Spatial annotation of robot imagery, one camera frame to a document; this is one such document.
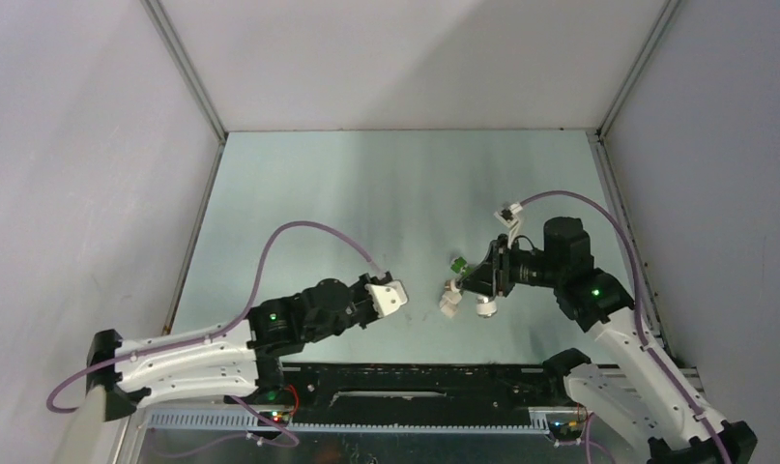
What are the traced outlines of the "white plastic faucet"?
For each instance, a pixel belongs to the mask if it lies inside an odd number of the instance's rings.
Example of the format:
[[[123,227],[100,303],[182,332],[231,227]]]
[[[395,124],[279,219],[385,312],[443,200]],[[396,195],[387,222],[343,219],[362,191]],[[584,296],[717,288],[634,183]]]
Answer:
[[[448,282],[447,289],[459,290],[462,293],[463,299],[464,291],[458,288],[455,279]],[[475,293],[473,293],[472,296],[475,299],[475,311],[478,317],[488,319],[497,314],[498,308],[493,297],[486,297]]]

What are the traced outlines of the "white elbow fitting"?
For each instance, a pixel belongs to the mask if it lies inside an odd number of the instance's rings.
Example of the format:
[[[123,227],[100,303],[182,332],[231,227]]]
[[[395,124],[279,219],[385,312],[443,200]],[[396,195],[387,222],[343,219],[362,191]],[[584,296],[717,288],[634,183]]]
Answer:
[[[439,300],[439,310],[448,319],[452,319],[457,314],[461,300],[462,293],[459,290],[445,289]]]

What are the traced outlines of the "green plastic faucet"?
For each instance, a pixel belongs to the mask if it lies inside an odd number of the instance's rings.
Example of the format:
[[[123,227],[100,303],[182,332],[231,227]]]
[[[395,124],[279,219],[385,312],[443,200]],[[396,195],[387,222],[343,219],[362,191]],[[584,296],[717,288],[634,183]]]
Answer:
[[[462,255],[454,255],[449,262],[450,270],[459,278],[469,274],[475,267],[475,264],[468,261]]]

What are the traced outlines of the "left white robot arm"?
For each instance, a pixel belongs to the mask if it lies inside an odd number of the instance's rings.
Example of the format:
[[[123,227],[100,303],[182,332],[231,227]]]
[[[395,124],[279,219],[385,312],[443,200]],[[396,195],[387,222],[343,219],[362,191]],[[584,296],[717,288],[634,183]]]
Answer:
[[[253,307],[223,325],[147,339],[96,333],[85,387],[103,388],[106,421],[161,402],[205,396],[274,402],[287,386],[281,360],[345,331],[384,319],[408,302],[402,283],[361,275],[352,285],[328,278],[292,296]]]

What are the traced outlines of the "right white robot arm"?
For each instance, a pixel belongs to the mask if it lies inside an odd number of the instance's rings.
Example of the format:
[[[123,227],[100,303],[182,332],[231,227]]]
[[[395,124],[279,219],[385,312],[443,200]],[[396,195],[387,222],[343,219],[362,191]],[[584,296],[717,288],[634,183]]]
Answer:
[[[647,463],[749,462],[756,434],[743,420],[729,421],[687,382],[620,281],[595,266],[582,221],[553,217],[543,234],[543,249],[524,250],[506,234],[493,240],[479,264],[448,284],[442,309],[471,293],[477,314],[490,317],[497,299],[516,285],[549,288],[562,313],[609,355],[634,391],[615,386],[570,348],[543,364],[541,388],[548,400],[585,407]]]

